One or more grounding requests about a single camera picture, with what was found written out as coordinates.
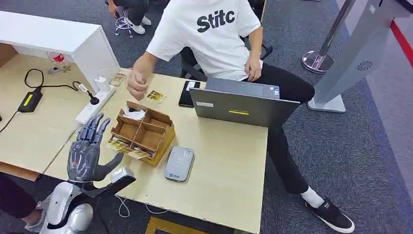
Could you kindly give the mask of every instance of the yellow sticker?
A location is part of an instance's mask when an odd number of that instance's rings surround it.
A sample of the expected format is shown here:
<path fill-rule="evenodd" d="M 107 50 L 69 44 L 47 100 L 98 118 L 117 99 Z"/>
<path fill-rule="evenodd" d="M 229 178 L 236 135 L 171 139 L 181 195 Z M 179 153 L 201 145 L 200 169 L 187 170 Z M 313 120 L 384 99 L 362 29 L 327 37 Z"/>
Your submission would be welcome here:
<path fill-rule="evenodd" d="M 30 99 L 32 99 L 33 94 L 30 94 L 29 97 L 26 99 L 26 101 L 24 102 L 23 106 L 27 106 L 27 104 L 29 104 Z"/>
<path fill-rule="evenodd" d="M 248 111 L 240 111 L 240 110 L 229 110 L 230 113 L 239 114 L 239 115 L 249 115 Z"/>

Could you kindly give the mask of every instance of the speaker grille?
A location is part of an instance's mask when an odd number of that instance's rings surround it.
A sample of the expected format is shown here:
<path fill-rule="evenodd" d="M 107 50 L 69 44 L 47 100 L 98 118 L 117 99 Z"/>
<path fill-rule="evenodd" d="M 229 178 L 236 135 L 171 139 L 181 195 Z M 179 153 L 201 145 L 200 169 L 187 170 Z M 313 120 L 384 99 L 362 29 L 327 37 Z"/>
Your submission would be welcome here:
<path fill-rule="evenodd" d="M 369 70 L 371 67 L 373 66 L 373 62 L 372 61 L 364 61 L 361 62 L 357 65 L 357 70 L 358 71 L 367 71 Z"/>

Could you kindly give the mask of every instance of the power strip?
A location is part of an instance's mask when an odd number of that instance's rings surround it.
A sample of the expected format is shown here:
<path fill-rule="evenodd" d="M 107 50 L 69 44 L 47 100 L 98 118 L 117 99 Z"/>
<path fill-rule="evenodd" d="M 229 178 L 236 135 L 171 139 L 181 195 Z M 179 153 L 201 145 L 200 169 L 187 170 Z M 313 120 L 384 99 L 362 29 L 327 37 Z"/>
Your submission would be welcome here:
<path fill-rule="evenodd" d="M 86 124 L 88 120 L 96 115 L 102 107 L 108 102 L 108 100 L 112 97 L 112 95 L 115 93 L 116 88 L 111 85 L 111 90 L 109 92 L 102 92 L 99 91 L 95 95 L 99 99 L 99 103 L 96 105 L 88 104 L 76 117 L 76 121 L 81 123 L 81 124 Z"/>

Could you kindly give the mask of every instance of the gray carpet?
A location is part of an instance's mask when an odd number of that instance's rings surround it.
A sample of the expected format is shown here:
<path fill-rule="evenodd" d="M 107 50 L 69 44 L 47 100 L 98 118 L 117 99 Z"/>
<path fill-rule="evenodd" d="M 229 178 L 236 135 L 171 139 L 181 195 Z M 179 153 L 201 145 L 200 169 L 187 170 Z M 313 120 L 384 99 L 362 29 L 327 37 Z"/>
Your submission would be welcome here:
<path fill-rule="evenodd" d="M 149 18 L 155 26 L 164 6 L 163 0 L 151 2 Z M 0 10 L 101 24 L 122 67 L 132 65 L 153 35 L 153 30 L 148 28 L 148 33 L 133 39 L 115 36 L 113 19 L 100 0 L 58 3 L 2 0 Z M 268 0 L 263 18 L 264 38 L 275 49 L 265 62 L 315 84 L 321 76 L 304 70 L 300 57 L 310 49 L 319 48 L 337 12 L 335 0 Z M 347 31 L 342 30 L 335 39 L 332 56 L 338 54 L 347 38 Z M 158 63 L 155 72 L 178 75 L 179 58 Z M 366 80 L 345 92 L 343 99 L 347 108 L 344 114 L 312 112 L 302 106 L 291 116 L 285 130 L 292 155 L 310 186 L 321 195 L 331 197 L 355 222 L 354 233 L 413 233 L 412 201 Z M 57 183 L 48 177 L 37 185 L 17 180 L 37 198 L 44 198 Z M 143 233 L 149 218 L 143 205 L 129 202 L 132 215 L 122 219 L 117 215 L 118 201 L 111 198 L 108 204 L 111 205 L 104 207 L 102 213 L 114 233 Z M 230 233 L 227 228 L 183 215 L 167 213 L 161 217 L 209 233 Z M 19 226 L 21 222 L 6 215 L 0 217 L 1 233 L 20 230 Z M 92 233 L 102 233 L 98 221 L 93 223 Z M 286 193 L 270 159 L 265 172 L 261 233 L 334 233 L 305 209 L 299 196 Z"/>

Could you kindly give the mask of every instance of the gray robotic hand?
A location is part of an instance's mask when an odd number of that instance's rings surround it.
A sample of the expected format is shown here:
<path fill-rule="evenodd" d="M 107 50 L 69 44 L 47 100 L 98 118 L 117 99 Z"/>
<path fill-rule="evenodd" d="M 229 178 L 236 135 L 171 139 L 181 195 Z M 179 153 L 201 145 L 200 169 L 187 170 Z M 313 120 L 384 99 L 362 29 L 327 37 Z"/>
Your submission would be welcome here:
<path fill-rule="evenodd" d="M 110 119 L 103 118 L 103 113 L 91 118 L 79 131 L 72 143 L 67 161 L 69 180 L 73 182 L 102 181 L 121 161 L 123 153 L 118 153 L 106 165 L 99 165 L 100 142 Z"/>

